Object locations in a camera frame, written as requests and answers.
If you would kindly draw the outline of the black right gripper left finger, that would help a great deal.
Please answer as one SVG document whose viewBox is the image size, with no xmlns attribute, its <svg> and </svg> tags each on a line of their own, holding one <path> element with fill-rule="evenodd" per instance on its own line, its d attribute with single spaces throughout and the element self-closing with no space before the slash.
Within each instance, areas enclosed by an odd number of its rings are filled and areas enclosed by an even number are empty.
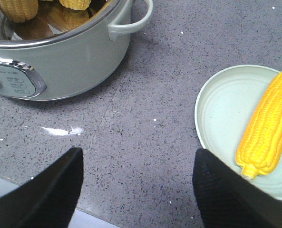
<svg viewBox="0 0 282 228">
<path fill-rule="evenodd" d="M 67 228 L 83 173 L 82 149 L 69 149 L 34 179 L 0 197 L 0 228 Z"/>
</svg>

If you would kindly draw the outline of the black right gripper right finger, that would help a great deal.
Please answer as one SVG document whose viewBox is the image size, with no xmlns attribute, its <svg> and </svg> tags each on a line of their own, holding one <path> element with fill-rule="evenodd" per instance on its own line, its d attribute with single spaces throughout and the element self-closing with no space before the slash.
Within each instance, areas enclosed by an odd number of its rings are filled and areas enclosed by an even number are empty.
<svg viewBox="0 0 282 228">
<path fill-rule="evenodd" d="M 282 228 L 282 201 L 243 179 L 207 149 L 195 153 L 193 188 L 206 228 Z"/>
</svg>

